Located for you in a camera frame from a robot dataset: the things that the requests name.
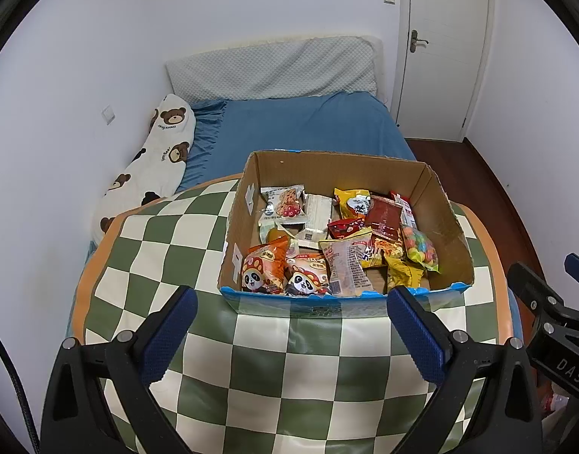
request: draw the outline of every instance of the black cable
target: black cable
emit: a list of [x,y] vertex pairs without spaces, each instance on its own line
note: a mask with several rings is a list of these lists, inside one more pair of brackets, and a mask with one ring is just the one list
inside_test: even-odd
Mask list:
[[10,355],[6,351],[4,344],[0,340],[0,358],[4,363],[8,375],[12,380],[12,385],[16,391],[16,396],[18,397],[18,402],[21,406],[22,417],[24,418],[25,425],[27,426],[28,436],[31,439],[31,444],[33,445],[33,450],[35,454],[39,454],[39,437],[37,436],[37,430],[35,429],[35,422],[33,421],[33,415],[31,415],[31,408],[28,405],[27,395],[22,387],[21,378],[18,376],[18,372],[10,359]]

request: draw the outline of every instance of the door handle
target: door handle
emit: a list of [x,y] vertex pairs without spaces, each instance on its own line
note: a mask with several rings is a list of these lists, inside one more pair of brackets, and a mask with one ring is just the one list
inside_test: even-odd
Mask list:
[[416,44],[419,42],[424,42],[426,44],[430,44],[430,42],[428,42],[426,39],[418,39],[418,31],[416,29],[414,29],[411,32],[411,40],[409,41],[409,50],[412,53],[416,52]]

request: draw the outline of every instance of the wall socket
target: wall socket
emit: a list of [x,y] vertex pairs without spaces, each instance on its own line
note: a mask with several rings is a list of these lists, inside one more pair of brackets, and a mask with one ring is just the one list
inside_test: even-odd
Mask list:
[[115,113],[113,112],[113,108],[111,106],[105,107],[101,114],[103,115],[103,119],[106,124],[111,124],[115,119]]

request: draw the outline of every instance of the white wall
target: white wall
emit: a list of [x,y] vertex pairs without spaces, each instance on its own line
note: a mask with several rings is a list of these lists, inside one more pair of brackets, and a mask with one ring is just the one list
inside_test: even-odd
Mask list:
[[[0,54],[0,337],[38,425],[93,208],[171,91],[144,5],[41,0]],[[28,446],[1,363],[0,411]]]
[[496,0],[489,61],[467,132],[517,208],[547,281],[579,254],[579,46],[543,0]]
[[384,42],[390,107],[397,60],[399,0],[149,0],[162,60],[260,39],[372,35]]
[[[93,209],[171,91],[164,61],[326,34],[381,38],[392,96],[398,4],[383,0],[41,0],[15,31],[0,54],[0,336],[38,428]],[[28,446],[1,364],[0,411]]]

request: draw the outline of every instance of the checkered blanket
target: checkered blanket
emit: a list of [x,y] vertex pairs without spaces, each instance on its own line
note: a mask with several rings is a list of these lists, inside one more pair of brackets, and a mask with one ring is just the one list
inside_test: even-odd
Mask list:
[[[387,318],[269,318],[230,308],[216,284],[236,179],[118,216],[78,286],[75,335],[90,344],[135,330],[178,285],[192,286],[198,315],[163,380],[150,388],[191,449],[388,454],[433,387]],[[512,324],[497,252],[476,216],[453,208],[475,283],[436,314],[450,330],[503,342]],[[480,386],[473,383],[444,450],[460,439]],[[105,396],[127,446],[143,452],[110,380]]]

